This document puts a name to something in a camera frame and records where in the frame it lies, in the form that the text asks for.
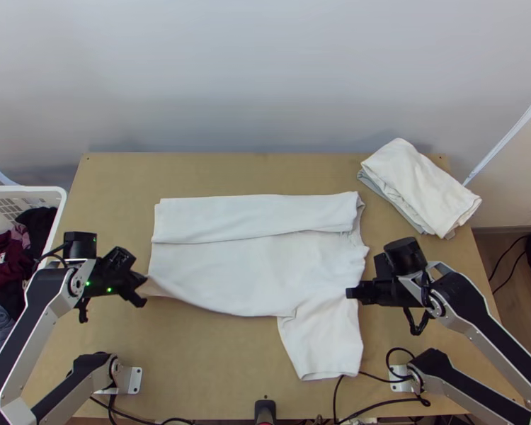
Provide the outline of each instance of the wooden table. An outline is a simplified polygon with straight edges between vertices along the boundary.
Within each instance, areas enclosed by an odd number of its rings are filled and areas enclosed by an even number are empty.
[[[387,242],[417,237],[428,260],[441,260],[466,274],[486,294],[497,315],[474,237],[468,226],[450,241],[420,236],[387,202],[356,180],[367,154],[85,154],[79,165],[61,225],[63,232],[98,233],[98,254],[119,245],[137,256],[134,269],[147,273],[154,204],[160,198],[255,193],[319,195],[358,191],[366,204],[360,231],[370,247],[363,278],[374,277],[372,258]],[[446,158],[430,158],[448,169]],[[360,307],[365,345],[362,370],[386,377],[386,352],[403,346],[415,354],[429,347],[444,351],[454,365],[503,394],[521,400],[489,361],[462,335],[431,322],[411,336],[399,308]],[[281,344],[274,317],[243,318],[202,310],[183,302],[152,298],[136,309],[119,297],[91,301],[89,322],[77,312],[57,323],[24,396],[41,398],[64,378],[81,353],[117,353],[124,364],[142,366],[138,395],[119,396],[116,406],[151,419],[250,419],[255,400],[275,400],[278,417],[332,417],[336,379],[301,382]],[[403,363],[406,357],[392,359]],[[338,391],[339,417],[375,402],[397,398],[388,384],[359,376],[345,378]],[[380,417],[459,414],[446,397],[380,407]],[[105,417],[87,402],[78,416]]]

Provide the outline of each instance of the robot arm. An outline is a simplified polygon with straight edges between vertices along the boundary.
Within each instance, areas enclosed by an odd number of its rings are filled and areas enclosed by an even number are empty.
[[[427,263],[414,238],[392,242],[384,251],[375,257],[378,277],[347,289],[347,297],[403,307],[408,316],[409,307],[425,308],[423,322],[436,319],[466,335],[525,398],[527,409],[459,372],[434,349],[408,363],[412,390],[447,395],[488,424],[531,424],[531,354],[492,317],[473,282],[446,264]],[[433,270],[440,274],[436,280]]]
[[[126,368],[114,354],[80,356],[66,379],[41,402],[30,408],[21,393],[43,346],[57,320],[99,295],[120,294],[137,307],[145,304],[135,288],[146,278],[130,270],[135,258],[114,248],[96,258],[96,235],[65,234],[65,268],[43,268],[30,280],[25,309],[0,350],[0,424],[64,424],[96,391],[130,393],[139,391],[141,368]]]

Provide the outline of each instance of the folded white cloth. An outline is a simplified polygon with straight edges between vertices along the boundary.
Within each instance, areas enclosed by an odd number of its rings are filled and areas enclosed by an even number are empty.
[[[403,139],[392,140],[363,161],[358,178],[373,183],[416,228],[441,238],[462,226],[481,204],[478,195]]]
[[[299,378],[356,376],[356,286],[368,248],[356,192],[162,199],[143,295],[223,313],[277,316]]]

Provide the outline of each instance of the laundry basket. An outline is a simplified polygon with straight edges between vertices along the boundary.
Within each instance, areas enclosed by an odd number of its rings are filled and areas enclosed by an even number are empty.
[[[56,207],[57,215],[43,249],[43,252],[47,252],[52,248],[66,201],[67,192],[55,186],[0,186],[0,234],[11,229],[14,220],[23,211],[39,207]]]

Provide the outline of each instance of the dark red clothing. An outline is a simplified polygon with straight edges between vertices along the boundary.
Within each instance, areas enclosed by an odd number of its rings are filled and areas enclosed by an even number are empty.
[[[33,260],[24,251],[21,241],[11,238],[10,231],[0,234],[0,286],[11,281],[29,279]]]

